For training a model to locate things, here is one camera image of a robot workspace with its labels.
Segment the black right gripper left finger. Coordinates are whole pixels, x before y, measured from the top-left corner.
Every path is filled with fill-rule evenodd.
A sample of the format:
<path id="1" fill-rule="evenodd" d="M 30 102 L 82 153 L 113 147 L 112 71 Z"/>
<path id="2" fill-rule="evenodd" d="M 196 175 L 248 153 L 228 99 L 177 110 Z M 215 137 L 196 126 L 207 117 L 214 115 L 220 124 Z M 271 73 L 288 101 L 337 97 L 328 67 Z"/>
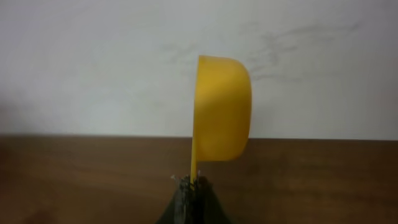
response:
<path id="1" fill-rule="evenodd" d="M 172 176 L 176 189 L 172 199 L 155 224 L 192 224 L 194 188 L 190 176 Z"/>

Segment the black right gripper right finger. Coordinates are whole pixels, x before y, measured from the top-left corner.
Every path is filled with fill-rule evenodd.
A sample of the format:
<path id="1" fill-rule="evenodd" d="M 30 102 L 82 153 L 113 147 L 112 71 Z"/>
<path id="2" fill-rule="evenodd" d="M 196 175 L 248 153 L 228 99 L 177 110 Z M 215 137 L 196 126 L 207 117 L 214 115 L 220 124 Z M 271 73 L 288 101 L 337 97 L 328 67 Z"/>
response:
<path id="1" fill-rule="evenodd" d="M 194 180 L 194 224 L 232 224 L 212 183 L 200 174 Z"/>

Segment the yellow plastic measuring scoop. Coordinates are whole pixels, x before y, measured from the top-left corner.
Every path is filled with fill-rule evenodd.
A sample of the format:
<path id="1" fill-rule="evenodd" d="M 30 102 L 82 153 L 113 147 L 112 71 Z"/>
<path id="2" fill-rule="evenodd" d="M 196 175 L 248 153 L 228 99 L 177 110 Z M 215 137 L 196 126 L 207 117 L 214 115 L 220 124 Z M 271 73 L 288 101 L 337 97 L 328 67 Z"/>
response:
<path id="1" fill-rule="evenodd" d="M 251 110 L 251 79 L 245 66 L 232 58 L 199 56 L 193 107 L 192 185 L 198 179 L 198 162 L 230 161 L 243 153 Z"/>

